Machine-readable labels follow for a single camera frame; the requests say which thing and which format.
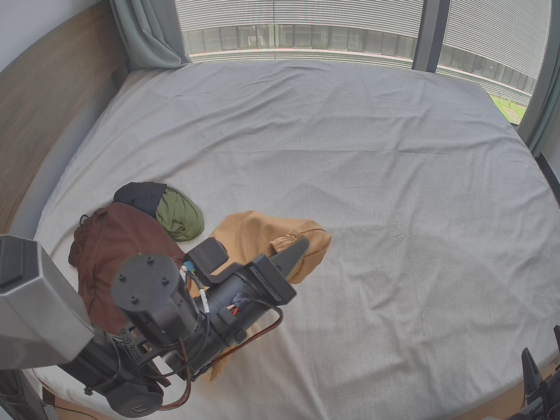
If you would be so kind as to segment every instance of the gray metal casing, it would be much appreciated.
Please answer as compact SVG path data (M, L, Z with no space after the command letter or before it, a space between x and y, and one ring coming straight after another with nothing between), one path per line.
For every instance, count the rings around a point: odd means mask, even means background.
M0 369L68 363L93 337L82 299L43 247L0 235Z

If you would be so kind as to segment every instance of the white bed sheet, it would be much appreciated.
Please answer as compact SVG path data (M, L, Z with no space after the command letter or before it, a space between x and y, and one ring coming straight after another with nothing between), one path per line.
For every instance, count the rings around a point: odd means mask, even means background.
M524 347L539 363L556 353L560 211L476 84L316 61L133 74L39 224L74 287L80 216L144 180L202 209L206 230L184 250L249 209L333 236L283 325L151 418L448 418L519 382ZM35 371L56 395L118 418L61 370Z

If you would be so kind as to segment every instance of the green grass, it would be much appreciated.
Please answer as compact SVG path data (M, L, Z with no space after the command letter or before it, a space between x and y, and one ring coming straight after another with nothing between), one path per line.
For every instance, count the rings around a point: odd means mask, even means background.
M500 96L490 95L490 98L492 98L492 101L494 101L494 104L496 106L498 106L498 109L500 109L502 111L502 114L511 123L519 124L519 120L521 120L523 118L523 115L525 114L525 110L527 110L526 107L520 106L519 104L517 104L517 103L515 103L511 100L506 100L505 98L501 98ZM516 114L519 117L519 120L516 120L516 119L514 119L514 117L509 115L508 112L506 111L506 109L509 109L514 114Z

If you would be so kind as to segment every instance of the maroon garment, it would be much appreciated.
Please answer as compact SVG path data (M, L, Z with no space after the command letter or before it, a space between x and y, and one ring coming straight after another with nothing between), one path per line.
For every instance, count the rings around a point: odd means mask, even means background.
M135 254L184 253L157 220L133 206L113 202L96 212L74 233L68 262L78 268L78 294L90 319L106 332L117 334L129 320L111 299L111 284L123 261Z

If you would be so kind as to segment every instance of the pile of clothes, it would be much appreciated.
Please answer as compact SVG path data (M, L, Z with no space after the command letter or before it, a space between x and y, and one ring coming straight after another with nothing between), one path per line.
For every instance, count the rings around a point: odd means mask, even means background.
M116 191L113 202L83 215L74 231L68 262L78 270L78 293L92 322L117 334L129 321L111 299L111 284L123 261L135 254L163 254L183 259L177 241L204 231L200 209L179 190L156 182L131 182ZM300 283L323 260L330 235L311 220L276 218L249 211L227 216L212 232L225 247L230 263L248 263L259 254L273 256L302 237L310 245L288 277ZM198 289L191 288L192 297ZM214 380L223 369L211 369Z

